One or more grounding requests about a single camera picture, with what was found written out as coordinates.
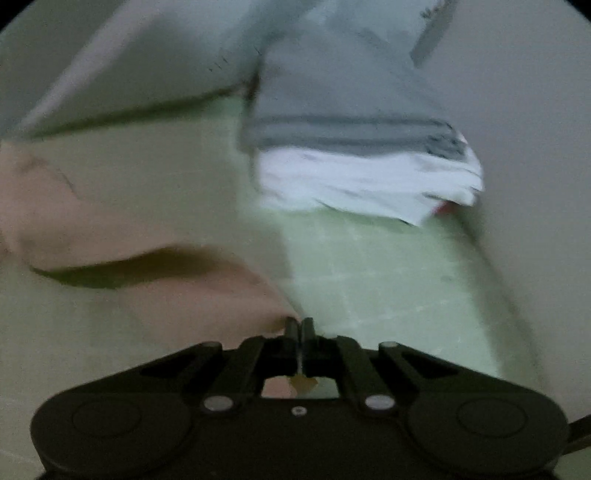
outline white fabric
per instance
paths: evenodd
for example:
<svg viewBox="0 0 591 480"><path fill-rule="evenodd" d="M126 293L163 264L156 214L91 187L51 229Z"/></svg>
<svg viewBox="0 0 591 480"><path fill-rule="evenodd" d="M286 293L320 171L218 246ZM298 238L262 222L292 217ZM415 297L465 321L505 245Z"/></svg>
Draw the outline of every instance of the white fabric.
<svg viewBox="0 0 591 480"><path fill-rule="evenodd" d="M404 152L355 157L306 148L259 152L262 205L281 210L337 210L421 225L446 200L473 205L482 168L467 147L464 161Z"/></svg>

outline gray fabric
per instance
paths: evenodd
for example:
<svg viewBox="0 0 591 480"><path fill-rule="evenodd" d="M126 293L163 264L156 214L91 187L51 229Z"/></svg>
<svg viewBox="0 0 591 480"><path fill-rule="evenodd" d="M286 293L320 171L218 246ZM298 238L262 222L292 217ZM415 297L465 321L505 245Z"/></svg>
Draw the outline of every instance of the gray fabric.
<svg viewBox="0 0 591 480"><path fill-rule="evenodd" d="M310 21L268 47L245 134L260 150L461 159L465 148L408 53L370 33Z"/></svg>

